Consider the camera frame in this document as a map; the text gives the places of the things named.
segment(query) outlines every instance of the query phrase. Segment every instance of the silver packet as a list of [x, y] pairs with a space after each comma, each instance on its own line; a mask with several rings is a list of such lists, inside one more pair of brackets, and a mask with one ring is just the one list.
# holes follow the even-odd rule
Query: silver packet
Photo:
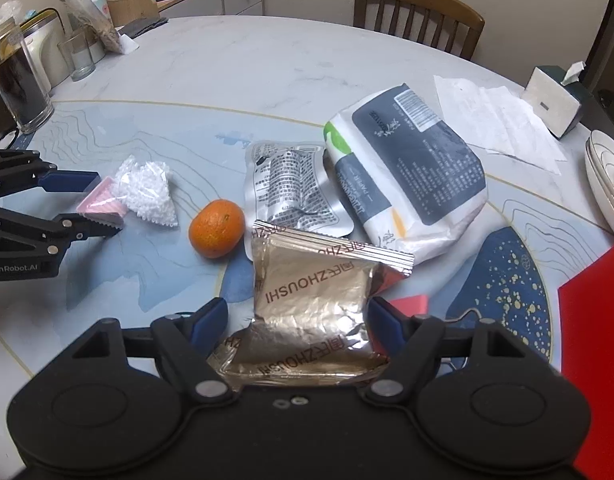
[[354, 230], [338, 198], [336, 178], [327, 175], [324, 156], [324, 142], [260, 140], [248, 145], [244, 211], [250, 260], [251, 229], [257, 219], [337, 237]]
[[366, 303], [410, 276], [411, 254], [256, 221], [254, 319], [210, 356], [233, 387], [359, 381], [386, 358], [373, 351]]

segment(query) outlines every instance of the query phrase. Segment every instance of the barcode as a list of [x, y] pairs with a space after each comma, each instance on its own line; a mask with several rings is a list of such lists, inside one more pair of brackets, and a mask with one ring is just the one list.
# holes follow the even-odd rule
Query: barcode
[[424, 132], [440, 121], [440, 117], [424, 104], [424, 101], [411, 89], [395, 96], [394, 101], [397, 102], [420, 132]]

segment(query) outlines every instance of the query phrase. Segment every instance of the gold snack wrapper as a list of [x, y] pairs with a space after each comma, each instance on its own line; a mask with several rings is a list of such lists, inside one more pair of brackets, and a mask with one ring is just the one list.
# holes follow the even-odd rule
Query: gold snack wrapper
[[254, 319], [209, 357], [233, 387], [326, 385], [386, 363], [364, 323], [368, 298], [411, 275], [411, 254], [256, 221]]

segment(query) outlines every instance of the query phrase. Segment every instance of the metal rivet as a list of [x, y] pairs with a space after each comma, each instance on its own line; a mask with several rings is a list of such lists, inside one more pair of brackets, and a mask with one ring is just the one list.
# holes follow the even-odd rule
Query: metal rivet
[[296, 406], [304, 406], [309, 403], [309, 399], [307, 397], [295, 396], [292, 397], [292, 404]]
[[372, 392], [381, 397], [395, 397], [405, 389], [398, 381], [391, 379], [381, 379], [372, 383]]
[[203, 381], [196, 384], [196, 393], [203, 397], [219, 397], [227, 393], [229, 388], [220, 381]]
[[279, 410], [286, 410], [289, 409], [292, 404], [287, 399], [276, 399], [272, 403], [272, 406], [274, 408], [278, 408]]

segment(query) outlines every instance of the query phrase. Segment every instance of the white plate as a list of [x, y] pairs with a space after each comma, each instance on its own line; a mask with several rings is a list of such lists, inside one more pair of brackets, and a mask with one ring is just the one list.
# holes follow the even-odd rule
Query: white plate
[[614, 140], [599, 130], [591, 132], [591, 160], [604, 187], [614, 199]]
[[603, 216], [614, 232], [614, 199], [612, 194], [606, 189], [600, 180], [599, 173], [596, 170], [596, 165], [592, 161], [592, 148], [590, 140], [587, 140], [584, 147], [584, 167], [586, 168], [586, 174], [587, 178], [589, 179], [591, 190], [596, 198], [598, 206], [600, 207], [600, 211], [602, 211]]

